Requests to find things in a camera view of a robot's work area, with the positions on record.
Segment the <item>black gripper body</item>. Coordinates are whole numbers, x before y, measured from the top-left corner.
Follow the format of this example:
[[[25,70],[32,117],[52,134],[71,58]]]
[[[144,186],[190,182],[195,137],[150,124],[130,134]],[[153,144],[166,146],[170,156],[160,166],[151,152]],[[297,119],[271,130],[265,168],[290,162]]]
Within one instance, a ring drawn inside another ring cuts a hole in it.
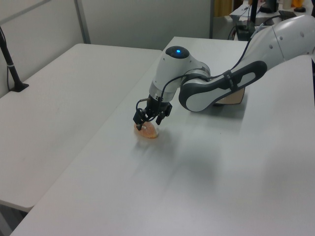
[[[145,108],[146,115],[150,118],[157,117],[158,111],[161,106],[165,106],[166,104],[170,104],[170,102],[160,102],[159,99],[155,100],[151,96],[148,97],[147,106]]]

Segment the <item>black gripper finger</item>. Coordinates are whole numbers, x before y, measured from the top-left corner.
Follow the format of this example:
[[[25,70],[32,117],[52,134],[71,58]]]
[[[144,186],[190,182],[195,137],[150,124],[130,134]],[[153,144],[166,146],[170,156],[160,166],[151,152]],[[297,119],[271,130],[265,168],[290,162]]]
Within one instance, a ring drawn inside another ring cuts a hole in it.
[[[160,124],[165,117],[168,117],[171,113],[171,110],[172,110],[171,104],[161,106],[157,114],[156,124]]]
[[[146,110],[136,109],[135,115],[133,117],[133,121],[136,125],[136,129],[141,130],[142,125],[147,121]]]

